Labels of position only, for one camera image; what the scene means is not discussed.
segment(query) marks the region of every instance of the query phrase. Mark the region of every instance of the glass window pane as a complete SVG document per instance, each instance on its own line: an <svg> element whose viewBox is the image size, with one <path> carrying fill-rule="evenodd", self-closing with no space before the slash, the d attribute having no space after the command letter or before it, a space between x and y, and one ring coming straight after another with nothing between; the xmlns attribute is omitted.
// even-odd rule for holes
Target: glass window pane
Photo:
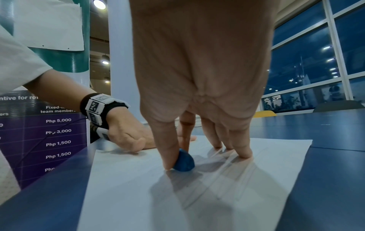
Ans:
<svg viewBox="0 0 365 231"><path fill-rule="evenodd" d="M365 71L365 7L336 20L349 75Z"/></svg>
<svg viewBox="0 0 365 231"><path fill-rule="evenodd" d="M322 2L319 2L275 29L273 45L307 29L326 18Z"/></svg>
<svg viewBox="0 0 365 231"><path fill-rule="evenodd" d="M275 113L315 109L318 104L346 100L341 82L262 99L263 108Z"/></svg>
<svg viewBox="0 0 365 231"><path fill-rule="evenodd" d="M351 79L350 86L354 100L365 104L365 77Z"/></svg>
<svg viewBox="0 0 365 231"><path fill-rule="evenodd" d="M273 50L264 94L340 77L328 27Z"/></svg>
<svg viewBox="0 0 365 231"><path fill-rule="evenodd" d="M352 4L357 3L360 0L330 0L332 13L335 14L344 8L351 6Z"/></svg>

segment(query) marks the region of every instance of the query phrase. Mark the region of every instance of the blue tabletop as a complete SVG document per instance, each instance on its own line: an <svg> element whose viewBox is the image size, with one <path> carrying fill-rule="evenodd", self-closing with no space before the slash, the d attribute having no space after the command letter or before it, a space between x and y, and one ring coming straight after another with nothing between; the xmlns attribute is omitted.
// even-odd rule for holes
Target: blue tabletop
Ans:
<svg viewBox="0 0 365 231"><path fill-rule="evenodd" d="M276 230L365 230L365 109L256 118L250 134L313 139ZM94 142L5 202L0 230L76 230L96 149L115 145Z"/></svg>

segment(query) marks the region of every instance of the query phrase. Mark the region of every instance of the blue eraser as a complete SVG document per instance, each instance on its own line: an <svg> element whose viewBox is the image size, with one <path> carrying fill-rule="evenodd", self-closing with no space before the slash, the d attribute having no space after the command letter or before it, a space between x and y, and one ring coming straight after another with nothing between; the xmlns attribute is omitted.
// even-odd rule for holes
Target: blue eraser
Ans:
<svg viewBox="0 0 365 231"><path fill-rule="evenodd" d="M180 149L178 160L175 163L173 169L179 172L188 172L195 168L194 159L184 149Z"/></svg>

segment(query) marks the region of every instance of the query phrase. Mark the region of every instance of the hand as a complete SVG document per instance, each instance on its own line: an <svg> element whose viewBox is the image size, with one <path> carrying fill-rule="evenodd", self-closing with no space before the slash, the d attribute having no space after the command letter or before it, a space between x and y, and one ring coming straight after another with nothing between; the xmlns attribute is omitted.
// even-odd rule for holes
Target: hand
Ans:
<svg viewBox="0 0 365 231"><path fill-rule="evenodd" d="M141 113L165 169L189 148L195 115L211 144L252 156L249 124L270 66L278 0L130 1ZM180 118L176 132L174 120Z"/></svg>
<svg viewBox="0 0 365 231"><path fill-rule="evenodd" d="M151 129L139 122L126 107L110 110L106 115L106 121L109 125L110 141L121 148L138 152L156 147ZM191 136L189 141L196 139L196 136Z"/></svg>

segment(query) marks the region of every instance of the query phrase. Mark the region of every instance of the sleeve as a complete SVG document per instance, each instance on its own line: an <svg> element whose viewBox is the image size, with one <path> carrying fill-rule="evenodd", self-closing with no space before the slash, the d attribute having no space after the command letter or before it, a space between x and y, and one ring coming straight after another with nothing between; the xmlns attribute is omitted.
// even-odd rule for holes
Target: sleeve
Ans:
<svg viewBox="0 0 365 231"><path fill-rule="evenodd" d="M50 69L51 66L0 25L0 95L29 83Z"/></svg>

